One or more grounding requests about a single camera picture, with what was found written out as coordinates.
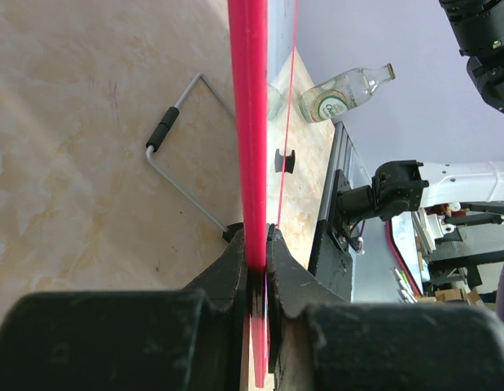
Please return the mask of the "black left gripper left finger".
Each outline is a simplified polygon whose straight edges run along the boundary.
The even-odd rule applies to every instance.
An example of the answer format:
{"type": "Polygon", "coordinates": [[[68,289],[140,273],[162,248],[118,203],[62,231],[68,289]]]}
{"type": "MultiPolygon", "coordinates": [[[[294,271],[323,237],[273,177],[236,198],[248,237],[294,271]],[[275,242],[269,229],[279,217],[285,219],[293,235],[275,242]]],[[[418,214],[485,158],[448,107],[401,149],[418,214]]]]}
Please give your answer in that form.
{"type": "Polygon", "coordinates": [[[245,390],[243,232],[184,288],[38,292],[0,325],[0,390],[245,390]]]}

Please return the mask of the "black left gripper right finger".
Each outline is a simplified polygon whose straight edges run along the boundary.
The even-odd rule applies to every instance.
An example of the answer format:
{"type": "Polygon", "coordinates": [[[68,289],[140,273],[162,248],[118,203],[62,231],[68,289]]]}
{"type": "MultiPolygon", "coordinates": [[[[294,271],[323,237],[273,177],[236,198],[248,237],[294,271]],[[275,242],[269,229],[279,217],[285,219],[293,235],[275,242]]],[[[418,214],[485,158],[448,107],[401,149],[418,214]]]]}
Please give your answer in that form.
{"type": "Polygon", "coordinates": [[[267,236],[277,390],[504,390],[504,324],[469,305],[355,304],[267,236]]]}

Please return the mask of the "pink-framed whiteboard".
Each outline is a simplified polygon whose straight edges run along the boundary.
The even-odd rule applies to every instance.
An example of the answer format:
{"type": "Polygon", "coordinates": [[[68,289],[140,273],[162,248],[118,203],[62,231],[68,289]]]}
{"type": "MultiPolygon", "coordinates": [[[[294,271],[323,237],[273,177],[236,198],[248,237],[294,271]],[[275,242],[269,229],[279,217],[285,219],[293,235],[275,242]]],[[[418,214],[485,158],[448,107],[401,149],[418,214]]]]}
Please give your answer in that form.
{"type": "Polygon", "coordinates": [[[268,239],[280,223],[291,120],[297,1],[230,1],[245,260],[254,383],[269,380],[268,239]]]}

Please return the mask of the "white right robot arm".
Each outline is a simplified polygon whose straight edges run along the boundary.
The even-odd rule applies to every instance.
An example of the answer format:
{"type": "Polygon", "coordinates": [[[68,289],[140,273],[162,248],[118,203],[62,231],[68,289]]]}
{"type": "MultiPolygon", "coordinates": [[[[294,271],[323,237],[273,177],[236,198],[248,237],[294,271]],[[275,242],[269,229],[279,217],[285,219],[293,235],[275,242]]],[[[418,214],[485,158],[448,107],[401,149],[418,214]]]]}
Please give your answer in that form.
{"type": "MultiPolygon", "coordinates": [[[[504,114],[504,1],[442,1],[467,74],[480,97],[504,114]]],[[[336,225],[440,204],[504,201],[504,161],[440,165],[399,160],[377,168],[368,186],[338,191],[336,225]]]]}

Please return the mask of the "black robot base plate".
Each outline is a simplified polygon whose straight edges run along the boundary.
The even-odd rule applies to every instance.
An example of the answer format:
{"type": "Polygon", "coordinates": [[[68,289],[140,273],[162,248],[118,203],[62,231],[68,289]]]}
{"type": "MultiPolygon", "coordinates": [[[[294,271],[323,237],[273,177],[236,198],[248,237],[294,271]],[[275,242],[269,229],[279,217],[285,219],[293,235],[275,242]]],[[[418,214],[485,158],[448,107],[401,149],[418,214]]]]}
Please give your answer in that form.
{"type": "Polygon", "coordinates": [[[308,266],[310,274],[344,301],[352,300],[353,257],[348,242],[335,241],[330,234],[330,218],[336,193],[350,189],[341,169],[327,175],[308,266]]]}

